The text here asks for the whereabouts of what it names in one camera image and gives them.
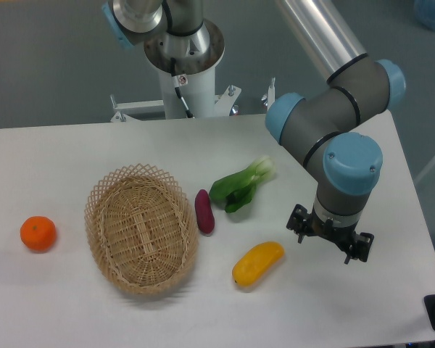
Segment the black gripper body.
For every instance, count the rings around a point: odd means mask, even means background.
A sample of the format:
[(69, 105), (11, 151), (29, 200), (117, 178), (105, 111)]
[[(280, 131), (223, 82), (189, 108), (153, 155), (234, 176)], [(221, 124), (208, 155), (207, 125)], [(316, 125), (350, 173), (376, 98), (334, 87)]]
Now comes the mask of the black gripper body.
[(351, 250), (355, 245), (357, 223), (358, 215), (335, 215), (323, 208), (313, 207), (306, 233), (330, 241), (341, 250)]

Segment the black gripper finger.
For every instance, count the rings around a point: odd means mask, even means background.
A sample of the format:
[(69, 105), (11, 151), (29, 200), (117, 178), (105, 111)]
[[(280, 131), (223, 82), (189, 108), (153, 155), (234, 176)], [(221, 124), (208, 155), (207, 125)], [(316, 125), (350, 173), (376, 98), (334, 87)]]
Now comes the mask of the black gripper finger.
[(346, 251), (345, 265), (349, 264), (350, 260), (359, 260), (361, 262), (367, 262), (370, 254), (370, 249), (373, 245), (374, 235), (372, 233), (362, 232), (352, 235), (352, 243)]
[(310, 235), (310, 213), (300, 204), (296, 204), (292, 210), (286, 228), (298, 236), (298, 242), (302, 243), (305, 236)]

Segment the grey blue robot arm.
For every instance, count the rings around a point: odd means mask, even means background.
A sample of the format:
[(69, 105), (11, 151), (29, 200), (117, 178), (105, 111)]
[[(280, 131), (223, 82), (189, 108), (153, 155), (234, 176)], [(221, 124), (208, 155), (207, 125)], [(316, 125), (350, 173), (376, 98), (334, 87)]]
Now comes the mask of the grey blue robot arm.
[[(366, 262), (374, 237), (355, 229), (383, 155), (355, 128), (402, 99), (405, 77), (393, 62), (368, 56), (330, 1), (279, 1), (278, 8), (328, 85), (314, 99), (268, 94), (267, 130), (318, 184), (312, 209), (297, 205), (287, 228)], [(102, 11), (121, 45), (144, 46), (162, 79), (167, 118), (216, 116), (214, 82), (195, 77), (214, 70), (224, 40), (201, 1), (107, 1)]]

